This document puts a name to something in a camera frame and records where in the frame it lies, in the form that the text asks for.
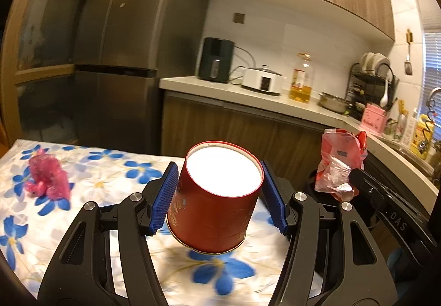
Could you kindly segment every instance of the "yellow bottle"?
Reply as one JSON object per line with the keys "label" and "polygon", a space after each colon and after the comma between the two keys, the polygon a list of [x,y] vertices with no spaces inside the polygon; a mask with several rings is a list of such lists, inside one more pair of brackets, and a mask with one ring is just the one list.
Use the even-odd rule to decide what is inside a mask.
{"label": "yellow bottle", "polygon": [[298,102],[309,103],[314,80],[311,56],[306,53],[299,53],[297,56],[300,57],[300,61],[294,69],[289,97]]}
{"label": "yellow bottle", "polygon": [[[427,157],[427,153],[429,152],[431,146],[432,136],[434,135],[434,128],[435,128],[434,123],[429,121],[427,115],[421,114],[420,119],[418,120],[418,125],[416,127],[415,134],[413,136],[412,144],[410,146],[410,150],[421,159],[426,159]],[[427,148],[421,154],[420,151],[418,150],[418,145],[420,144],[420,142],[425,141],[426,138],[428,140]]]}

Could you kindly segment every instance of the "table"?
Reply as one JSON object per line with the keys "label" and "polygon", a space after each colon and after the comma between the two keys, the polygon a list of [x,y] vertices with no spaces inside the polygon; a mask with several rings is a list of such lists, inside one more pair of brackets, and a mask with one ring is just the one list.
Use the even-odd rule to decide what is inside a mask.
{"label": "table", "polygon": [[[41,148],[68,173],[70,201],[32,197],[24,189],[31,178],[29,159]],[[20,281],[36,297],[54,251],[83,204],[90,200],[99,206],[117,204],[161,177],[170,161],[179,170],[184,163],[182,158],[17,140],[0,159],[0,250]],[[127,296],[117,237],[112,230],[113,280],[116,293]],[[267,305],[289,246],[261,200],[245,241],[229,254],[211,257],[190,251],[171,235],[166,223],[146,239],[169,305]],[[320,285],[315,275],[311,295]]]}

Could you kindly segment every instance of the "plastic bag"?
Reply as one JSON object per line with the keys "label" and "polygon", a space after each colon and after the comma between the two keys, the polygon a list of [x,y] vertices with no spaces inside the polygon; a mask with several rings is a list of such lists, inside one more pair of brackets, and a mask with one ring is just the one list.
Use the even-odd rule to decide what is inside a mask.
{"label": "plastic bag", "polygon": [[315,190],[332,193],[339,201],[352,200],[359,191],[349,185],[349,173],[355,168],[363,169],[366,156],[366,132],[355,136],[344,129],[326,129],[321,137]]}
{"label": "plastic bag", "polygon": [[61,169],[60,162],[42,149],[29,159],[29,170],[34,183],[26,182],[25,189],[35,196],[46,195],[51,200],[70,200],[68,174]]}

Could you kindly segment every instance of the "glass door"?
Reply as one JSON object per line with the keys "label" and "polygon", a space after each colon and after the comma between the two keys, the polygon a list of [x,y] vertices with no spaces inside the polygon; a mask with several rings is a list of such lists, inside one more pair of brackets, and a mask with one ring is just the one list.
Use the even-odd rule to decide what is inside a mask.
{"label": "glass door", "polygon": [[10,145],[75,143],[73,51],[86,0],[14,0],[0,57],[0,103]]}

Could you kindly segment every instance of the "refrigerator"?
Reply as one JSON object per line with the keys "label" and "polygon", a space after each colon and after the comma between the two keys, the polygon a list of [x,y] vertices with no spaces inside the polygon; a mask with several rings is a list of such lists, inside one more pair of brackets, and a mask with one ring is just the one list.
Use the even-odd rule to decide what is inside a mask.
{"label": "refrigerator", "polygon": [[195,74],[209,0],[86,0],[74,48],[80,145],[158,155],[160,78]]}

